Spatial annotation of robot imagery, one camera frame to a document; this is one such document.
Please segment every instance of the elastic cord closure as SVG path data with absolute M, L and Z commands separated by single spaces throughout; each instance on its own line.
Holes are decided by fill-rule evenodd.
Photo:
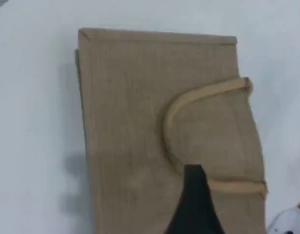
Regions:
M 226 93 L 229 91 L 245 89 L 249 95 L 252 93 L 253 85 L 249 78 L 235 78 L 227 81 L 223 81 L 216 84 L 200 87 L 188 91 L 180 95 L 167 109 L 163 120 L 163 139 L 165 147 L 168 152 L 168 158 L 176 169 L 177 172 L 182 173 L 184 164 L 177 158 L 176 155 L 171 153 L 171 136 L 170 129 L 173 125 L 173 119 L 176 114 L 186 105 L 191 102 L 214 96 L 217 94 Z M 209 187 L 212 191 L 230 193 L 230 194 L 252 194 L 260 193 L 263 197 L 266 197 L 268 193 L 267 185 L 264 181 L 217 181 L 213 179 L 208 180 Z

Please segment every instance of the fabric texture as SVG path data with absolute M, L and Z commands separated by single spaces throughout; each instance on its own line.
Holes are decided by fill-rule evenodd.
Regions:
M 79 68 L 96 233 L 163 233 L 183 185 L 162 139 L 165 110 L 182 93 L 239 77 L 235 37 L 81 29 Z M 171 131 L 177 157 L 209 178 L 264 181 L 246 90 L 186 105 Z M 265 233 L 259 193 L 212 199 L 225 233 Z

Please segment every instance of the brown fabric cover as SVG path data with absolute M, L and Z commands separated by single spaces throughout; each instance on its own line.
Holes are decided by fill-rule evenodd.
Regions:
M 238 77 L 236 39 L 81 29 L 79 62 L 96 233 L 163 233 L 182 189 L 164 152 L 164 111 L 181 93 Z M 191 103 L 173 121 L 184 162 L 214 179 L 264 180 L 245 90 Z M 265 233 L 260 194 L 212 197 L 227 234 Z

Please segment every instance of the white table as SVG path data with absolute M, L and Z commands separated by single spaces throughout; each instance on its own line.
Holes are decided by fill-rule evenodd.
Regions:
M 236 35 L 255 86 L 267 223 L 300 200 L 300 0 L 10 0 L 0 8 L 0 233 L 93 233 L 81 27 Z

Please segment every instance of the black object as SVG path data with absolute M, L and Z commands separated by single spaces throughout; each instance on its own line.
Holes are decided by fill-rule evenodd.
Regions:
M 186 165 L 184 188 L 166 234 L 225 234 L 215 213 L 206 174 Z

